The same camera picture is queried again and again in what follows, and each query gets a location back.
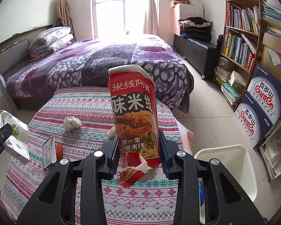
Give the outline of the crushed white paper cup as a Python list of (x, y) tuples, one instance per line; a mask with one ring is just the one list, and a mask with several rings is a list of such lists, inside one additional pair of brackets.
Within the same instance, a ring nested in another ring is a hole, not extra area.
[(0, 110), (0, 137), (7, 153), (22, 164), (30, 160), (28, 152), (29, 128), (11, 113)]

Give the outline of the orange peel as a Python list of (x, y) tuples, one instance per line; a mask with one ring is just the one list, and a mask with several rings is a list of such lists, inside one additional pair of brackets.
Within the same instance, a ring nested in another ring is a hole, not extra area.
[(58, 145), (57, 145), (56, 158), (57, 158), (57, 161), (61, 161), (63, 158), (63, 146), (61, 143), (58, 143)]

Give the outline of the white blue carton box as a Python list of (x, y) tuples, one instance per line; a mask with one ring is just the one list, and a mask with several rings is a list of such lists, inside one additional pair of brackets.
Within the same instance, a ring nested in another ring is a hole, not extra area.
[(50, 136), (42, 146), (43, 150), (43, 169), (46, 170), (57, 161), (56, 149), (55, 149), (55, 137)]

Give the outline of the red noodle carton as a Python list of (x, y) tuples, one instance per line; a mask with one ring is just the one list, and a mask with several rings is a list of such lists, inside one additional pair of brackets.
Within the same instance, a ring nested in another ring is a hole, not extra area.
[(161, 163), (156, 87), (136, 64), (113, 67), (108, 74), (122, 161), (118, 182), (129, 188)]

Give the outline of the white plastic trash bin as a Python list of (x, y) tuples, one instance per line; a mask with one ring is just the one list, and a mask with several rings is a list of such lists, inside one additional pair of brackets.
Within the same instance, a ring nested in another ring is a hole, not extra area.
[(218, 159), (244, 189), (248, 197), (255, 201), (257, 182), (250, 155), (244, 146), (237, 144), (205, 148), (198, 151), (194, 158), (202, 161)]

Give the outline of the stained crumpled tissue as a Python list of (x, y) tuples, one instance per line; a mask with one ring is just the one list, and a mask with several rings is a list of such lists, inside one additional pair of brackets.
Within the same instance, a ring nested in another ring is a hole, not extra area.
[(108, 139), (109, 139), (109, 140), (113, 140), (113, 139), (115, 139), (116, 135), (117, 135), (116, 127), (113, 126), (113, 127), (108, 131)]

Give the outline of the patterned striped tablecloth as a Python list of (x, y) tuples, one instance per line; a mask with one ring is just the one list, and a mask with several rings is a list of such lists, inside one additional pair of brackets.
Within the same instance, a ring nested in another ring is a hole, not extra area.
[[(80, 128), (67, 132), (64, 118), (81, 120)], [(2, 207), (16, 221), (29, 198), (47, 175), (43, 169), (42, 146), (50, 137), (63, 146), (63, 156), (81, 160), (100, 149), (114, 126), (110, 92), (107, 88), (81, 87), (57, 90), (30, 121), (28, 151), (30, 161), (12, 158), (0, 194)], [(102, 195), (108, 224), (172, 224), (178, 181), (169, 180), (161, 167), (146, 183), (122, 187), (117, 179), (102, 181)]]

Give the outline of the crumpled white tissue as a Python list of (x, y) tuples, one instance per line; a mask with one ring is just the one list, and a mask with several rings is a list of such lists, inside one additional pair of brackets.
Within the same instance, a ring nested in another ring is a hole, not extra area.
[(70, 116), (64, 118), (63, 126), (67, 132), (70, 132), (72, 129), (80, 128), (82, 126), (82, 123), (79, 118)]

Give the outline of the purple patterned bed quilt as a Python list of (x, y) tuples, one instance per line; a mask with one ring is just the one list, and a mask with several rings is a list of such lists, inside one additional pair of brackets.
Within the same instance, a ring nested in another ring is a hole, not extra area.
[(194, 78), (173, 48), (152, 34), (76, 41), (13, 73), (6, 90), (14, 98), (49, 99), (60, 88), (107, 87), (108, 70), (122, 65), (142, 67), (155, 83), (158, 100), (189, 112)]

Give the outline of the lower Ganten water box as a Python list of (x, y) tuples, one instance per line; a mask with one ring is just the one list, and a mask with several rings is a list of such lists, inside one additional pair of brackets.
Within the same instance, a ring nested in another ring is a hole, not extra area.
[(273, 127), (261, 106), (249, 93), (245, 93), (235, 110), (235, 116), (243, 128), (252, 148), (259, 147)]

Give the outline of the folded pillows stack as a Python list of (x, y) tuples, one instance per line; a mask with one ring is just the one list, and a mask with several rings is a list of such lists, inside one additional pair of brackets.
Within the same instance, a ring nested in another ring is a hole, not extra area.
[(38, 34), (29, 45), (29, 54), (33, 59), (54, 54), (71, 43), (73, 34), (70, 27), (52, 27)]

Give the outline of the upper Ganten water box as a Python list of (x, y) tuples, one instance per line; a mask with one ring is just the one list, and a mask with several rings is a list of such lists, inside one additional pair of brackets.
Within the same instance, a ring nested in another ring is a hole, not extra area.
[(275, 125), (281, 117), (281, 82), (257, 64), (247, 91)]

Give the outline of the folded clothes pile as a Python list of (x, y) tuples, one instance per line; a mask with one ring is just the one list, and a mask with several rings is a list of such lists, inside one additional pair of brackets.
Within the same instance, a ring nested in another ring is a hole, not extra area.
[(202, 17), (189, 17), (187, 19), (180, 19), (178, 22), (180, 37), (183, 39), (196, 39), (205, 42), (211, 41), (212, 21), (207, 21)]

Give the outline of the white drawer cabinet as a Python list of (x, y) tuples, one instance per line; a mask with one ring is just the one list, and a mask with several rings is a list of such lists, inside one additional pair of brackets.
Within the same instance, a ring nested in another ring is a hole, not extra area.
[(180, 35), (179, 20), (185, 20), (189, 17), (204, 18), (203, 4), (197, 0), (189, 0), (190, 4), (177, 3), (172, 5), (172, 34)]

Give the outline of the large brown cardboard box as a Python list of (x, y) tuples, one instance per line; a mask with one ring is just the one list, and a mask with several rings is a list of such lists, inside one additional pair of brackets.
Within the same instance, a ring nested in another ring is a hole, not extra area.
[(281, 39), (265, 33), (262, 43), (263, 53), (260, 64), (281, 82)]

